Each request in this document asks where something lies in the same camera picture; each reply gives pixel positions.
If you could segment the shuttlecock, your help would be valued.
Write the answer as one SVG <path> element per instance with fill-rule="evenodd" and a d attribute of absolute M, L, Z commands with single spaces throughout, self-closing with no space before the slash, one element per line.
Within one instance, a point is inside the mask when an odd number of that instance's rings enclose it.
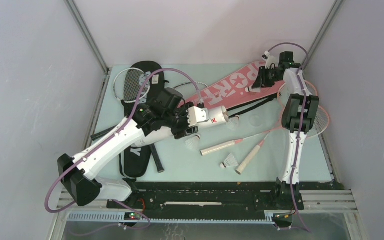
<path fill-rule="evenodd" d="M 240 126 L 240 116 L 235 115 L 229 118 L 229 121 L 226 123 L 226 126 L 229 130 L 235 131 Z"/>
<path fill-rule="evenodd" d="M 226 168 L 232 168 L 232 167 L 238 167 L 239 166 L 239 163 L 236 159 L 236 157 L 230 153 L 226 159 L 220 163 L 220 168 L 222 169 L 226 169 Z"/>
<path fill-rule="evenodd" d="M 201 136 L 199 134 L 194 135 L 190 138 L 188 138 L 185 141 L 185 146 L 188 150 L 190 151 L 195 151 L 199 148 L 199 143 L 200 143 Z"/>
<path fill-rule="evenodd" d="M 253 88 L 252 86 L 249 86 L 245 88 L 246 93 L 260 93 L 261 90 L 262 89 L 260 87 Z"/>

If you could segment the white shuttlecock tube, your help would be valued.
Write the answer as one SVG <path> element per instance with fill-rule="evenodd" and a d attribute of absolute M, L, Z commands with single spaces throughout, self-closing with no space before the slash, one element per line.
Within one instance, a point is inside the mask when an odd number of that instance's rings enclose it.
<path fill-rule="evenodd" d="M 211 128 L 219 125 L 224 125 L 229 122 L 228 111 L 224 106 L 218 106 L 208 110 L 209 120 L 202 123 L 203 128 Z"/>

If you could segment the clear tube lid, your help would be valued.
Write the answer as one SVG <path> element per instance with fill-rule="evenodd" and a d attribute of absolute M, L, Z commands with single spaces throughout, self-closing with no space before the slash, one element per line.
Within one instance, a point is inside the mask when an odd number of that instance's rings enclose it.
<path fill-rule="evenodd" d="M 254 128 L 259 128 L 264 122 L 264 119 L 261 115 L 253 115 L 249 119 L 249 124 Z"/>

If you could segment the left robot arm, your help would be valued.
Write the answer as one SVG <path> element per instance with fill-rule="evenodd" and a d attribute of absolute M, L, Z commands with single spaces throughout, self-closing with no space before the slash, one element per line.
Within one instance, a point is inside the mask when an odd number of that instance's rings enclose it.
<path fill-rule="evenodd" d="M 124 180 L 99 177 L 99 172 L 133 144 L 161 128 L 169 128 L 175 137 L 197 133 L 198 124 L 210 119 L 203 103 L 184 103 L 181 93 L 164 89 L 152 100 L 132 109 L 108 134 L 73 157 L 63 154 L 58 160 L 61 183 L 79 207 L 95 200 L 117 200 L 133 208 L 138 194 Z"/>

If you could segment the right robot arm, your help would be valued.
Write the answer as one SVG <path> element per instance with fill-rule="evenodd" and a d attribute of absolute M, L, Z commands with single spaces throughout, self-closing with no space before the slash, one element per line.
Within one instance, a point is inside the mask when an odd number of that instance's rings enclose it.
<path fill-rule="evenodd" d="M 280 118 L 280 125 L 287 130 L 287 153 L 283 171 L 270 191 L 271 204 L 281 210 L 298 207 L 300 194 L 300 164 L 304 143 L 313 129 L 320 99 L 308 89 L 302 65 L 294 61 L 291 51 L 284 51 L 276 58 L 266 51 L 262 56 L 265 66 L 259 68 L 254 89 L 268 88 L 284 81 L 289 92 Z"/>

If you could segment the pink racket upper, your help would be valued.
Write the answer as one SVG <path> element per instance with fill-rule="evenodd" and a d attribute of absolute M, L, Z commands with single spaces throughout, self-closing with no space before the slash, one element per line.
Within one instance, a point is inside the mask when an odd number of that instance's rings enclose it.
<path fill-rule="evenodd" d="M 316 89 L 316 87 L 312 83 L 310 83 L 309 81 L 306 81 L 306 80 L 304 82 L 305 82 L 305 86 L 306 86 L 307 96 L 318 96 L 319 95 L 318 90 Z M 279 91 L 277 92 L 277 100 L 278 100 L 280 106 L 282 107 L 280 117 L 282 117 L 283 112 L 285 111 L 285 107 L 288 103 L 288 100 L 289 100 L 289 97 L 291 94 L 292 94 L 292 91 L 290 90 L 290 87 L 288 87 L 286 84 L 283 84 L 280 87 Z M 319 105 L 318 109 L 317 109 L 314 125 L 313 125 L 312 129 L 308 132 L 307 138 L 312 138 L 312 137 L 320 135 L 321 133 L 323 133 L 327 129 L 329 124 L 330 124 L 329 115 Z M 268 133 L 270 133 L 274 130 L 278 130 L 280 128 L 281 128 L 281 120 L 279 120 L 278 123 L 276 123 L 276 126 L 270 130 L 266 130 L 264 132 L 259 132 L 257 134 L 250 135 L 250 136 L 247 136 L 244 138 L 232 139 L 232 140 L 220 143 L 218 145 L 202 149 L 202 150 L 200 150 L 200 154 L 202 156 L 205 156 L 205 155 L 208 155 L 210 153 L 214 153 L 214 152 L 220 151 L 222 149 L 234 146 L 236 144 L 241 143 L 244 140 L 253 138 L 255 136 L 268 134 Z"/>

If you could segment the pink sport racket bag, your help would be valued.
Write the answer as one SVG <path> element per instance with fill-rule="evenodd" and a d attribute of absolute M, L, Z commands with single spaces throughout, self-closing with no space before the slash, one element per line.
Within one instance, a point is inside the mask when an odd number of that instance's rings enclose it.
<path fill-rule="evenodd" d="M 228 110 L 233 110 L 235 107 L 242 107 L 271 95 L 276 96 L 285 83 L 283 80 L 277 81 L 272 87 L 262 88 L 259 93 L 245 92 L 247 87 L 254 84 L 259 68 L 265 65 L 266 62 L 263 60 L 254 61 L 201 90 L 204 106 L 207 109 L 224 106 Z"/>

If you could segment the white racket under pink bag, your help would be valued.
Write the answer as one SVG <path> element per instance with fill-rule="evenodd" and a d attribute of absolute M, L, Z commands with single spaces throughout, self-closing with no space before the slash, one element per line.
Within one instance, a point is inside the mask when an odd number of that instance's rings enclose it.
<path fill-rule="evenodd" d="M 203 83 L 203 82 L 197 82 L 196 84 L 197 84 L 199 90 L 203 90 L 209 86 L 208 84 Z M 179 85 L 173 87 L 173 89 L 182 93 L 184 96 L 185 95 L 191 96 L 195 92 L 195 87 L 193 86 L 193 84 L 191 82 L 179 84 Z M 96 140 L 104 137 L 106 134 L 108 134 L 110 131 L 112 131 L 115 127 L 116 126 L 112 126 L 112 127 L 107 128 L 103 131 L 95 133 L 95 134 L 90 136 L 90 139 L 92 141 L 96 141 Z"/>

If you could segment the pink racket lower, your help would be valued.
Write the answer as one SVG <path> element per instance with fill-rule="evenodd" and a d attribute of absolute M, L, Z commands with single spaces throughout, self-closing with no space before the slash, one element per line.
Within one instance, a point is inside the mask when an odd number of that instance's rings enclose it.
<path fill-rule="evenodd" d="M 327 127 L 330 124 L 330 117 L 328 113 L 321 107 L 318 106 L 316 115 L 313 117 L 313 119 L 310 119 L 309 117 L 304 118 L 304 121 L 309 120 L 310 125 L 309 127 L 304 126 L 303 122 L 301 132 L 298 133 L 298 130 L 295 130 L 293 133 L 289 133 L 289 142 L 287 145 L 288 152 L 286 154 L 285 158 L 285 168 L 284 168 L 284 174 L 282 178 L 291 177 L 292 171 L 293 178 L 298 178 L 299 174 L 299 167 L 301 163 L 301 156 L 302 156 L 302 148 L 304 146 L 305 140 L 308 138 L 316 137 L 323 133 Z M 248 166 L 248 164 L 253 160 L 253 158 L 257 155 L 257 153 L 260 151 L 261 147 L 264 145 L 264 142 L 271 132 L 275 130 L 282 129 L 282 126 L 279 125 L 277 127 L 274 127 L 270 130 L 258 133 L 256 135 L 250 136 L 254 137 L 261 134 L 267 134 L 263 140 L 261 140 L 253 149 L 252 151 L 246 156 L 246 158 L 242 161 L 242 163 L 235 169 L 235 172 L 239 175 L 242 174 L 242 172 L 245 170 L 245 168 Z"/>

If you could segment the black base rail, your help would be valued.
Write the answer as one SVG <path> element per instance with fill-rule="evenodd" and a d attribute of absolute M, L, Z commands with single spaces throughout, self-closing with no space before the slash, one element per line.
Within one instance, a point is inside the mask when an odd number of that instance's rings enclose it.
<path fill-rule="evenodd" d="M 123 203 L 155 220 L 265 220 L 294 209 L 290 187 L 274 182 L 134 182 Z"/>

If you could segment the left aluminium frame post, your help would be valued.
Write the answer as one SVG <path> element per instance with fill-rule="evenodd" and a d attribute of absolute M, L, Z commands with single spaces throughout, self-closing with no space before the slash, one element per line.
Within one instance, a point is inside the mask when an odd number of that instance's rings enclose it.
<path fill-rule="evenodd" d="M 99 50 L 99 47 L 92 35 L 92 32 L 90 31 L 84 17 L 82 16 L 82 13 L 78 7 L 78 4 L 75 0 L 64 0 L 64 3 L 66 4 L 70 14 L 73 17 L 74 22 L 76 23 L 77 27 L 79 28 L 86 44 L 88 45 L 89 49 L 91 50 L 94 58 L 97 60 L 98 65 L 100 69 L 103 72 L 102 77 L 99 80 L 98 85 L 98 94 L 96 97 L 96 101 L 94 104 L 92 117 L 89 121 L 88 130 L 86 132 L 86 136 L 84 139 L 83 147 L 87 148 L 92 144 L 91 135 L 95 132 L 97 123 L 99 120 L 99 114 L 102 109 L 103 100 L 105 97 L 105 93 L 108 87 L 109 82 L 109 76 L 111 74 L 111 70 L 109 66 L 107 65 L 106 61 L 104 60 L 104 57 Z"/>

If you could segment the aluminium frame post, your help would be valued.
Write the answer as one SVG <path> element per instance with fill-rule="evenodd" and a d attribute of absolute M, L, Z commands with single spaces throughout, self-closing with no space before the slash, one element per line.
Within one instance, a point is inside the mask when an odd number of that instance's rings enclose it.
<path fill-rule="evenodd" d="M 92 35 L 92 32 L 90 31 L 84 17 L 82 16 L 82 13 L 78 7 L 78 4 L 75 0 L 64 0 L 64 3 L 66 4 L 70 14 L 73 17 L 74 22 L 76 23 L 77 27 L 79 28 L 86 44 L 88 45 L 89 49 L 91 50 L 94 58 L 97 60 L 98 65 L 100 69 L 103 72 L 102 77 L 99 80 L 98 85 L 98 94 L 96 97 L 96 101 L 94 104 L 92 117 L 89 121 L 88 130 L 86 132 L 86 136 L 84 139 L 83 147 L 87 148 L 92 144 L 91 135 L 95 132 L 97 123 L 99 120 L 99 114 L 102 109 L 103 100 L 105 97 L 105 93 L 108 87 L 109 82 L 109 76 L 111 74 L 111 70 L 109 66 L 107 65 L 106 61 L 104 60 L 104 57 L 99 50 L 99 47 Z"/>
<path fill-rule="evenodd" d="M 340 12 L 340 10 L 341 10 L 341 8 L 345 2 L 346 2 L 345 0 L 335 0 L 333 2 L 331 9 L 329 10 L 329 12 L 328 12 L 325 20 L 323 21 L 314 41 L 312 42 L 312 44 L 308 50 L 308 55 L 304 59 L 303 69 L 305 69 L 309 65 L 311 59 L 313 58 L 313 56 L 316 53 L 316 50 L 318 49 L 318 47 L 322 43 L 326 33 L 328 32 L 329 28 L 331 27 L 332 23 L 334 22 L 336 16 Z"/>

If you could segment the right aluminium frame post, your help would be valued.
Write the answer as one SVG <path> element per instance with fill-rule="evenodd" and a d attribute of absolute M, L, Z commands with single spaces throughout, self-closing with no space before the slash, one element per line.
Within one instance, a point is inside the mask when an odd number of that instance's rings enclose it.
<path fill-rule="evenodd" d="M 340 10 L 341 10 L 341 8 L 345 2 L 346 2 L 345 0 L 335 0 L 333 2 L 331 9 L 329 10 L 329 12 L 328 12 L 325 20 L 323 21 L 314 41 L 312 42 L 312 44 L 308 50 L 308 55 L 304 59 L 303 69 L 305 69 L 309 65 L 311 59 L 313 58 L 313 56 L 316 53 L 316 50 L 318 49 L 318 47 L 322 43 L 326 33 L 328 32 L 329 28 L 331 27 L 332 23 L 334 22 L 336 16 L 340 12 Z"/>

